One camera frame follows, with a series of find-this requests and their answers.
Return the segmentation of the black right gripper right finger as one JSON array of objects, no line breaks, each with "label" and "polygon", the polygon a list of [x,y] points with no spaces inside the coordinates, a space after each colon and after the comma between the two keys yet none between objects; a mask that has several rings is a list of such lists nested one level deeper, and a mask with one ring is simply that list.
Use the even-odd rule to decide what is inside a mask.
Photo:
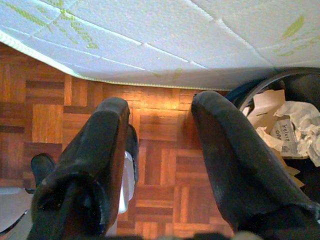
[{"label": "black right gripper right finger", "polygon": [[298,188],[243,113],[215,91],[196,94],[191,111],[218,210],[235,236],[319,239],[320,205]]}]

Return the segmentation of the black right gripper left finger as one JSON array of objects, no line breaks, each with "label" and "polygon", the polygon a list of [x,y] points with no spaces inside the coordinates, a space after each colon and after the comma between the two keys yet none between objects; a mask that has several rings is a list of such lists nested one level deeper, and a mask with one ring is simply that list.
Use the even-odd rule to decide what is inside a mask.
[{"label": "black right gripper left finger", "polygon": [[37,187],[30,240],[102,239],[119,210],[128,103],[103,100]]}]

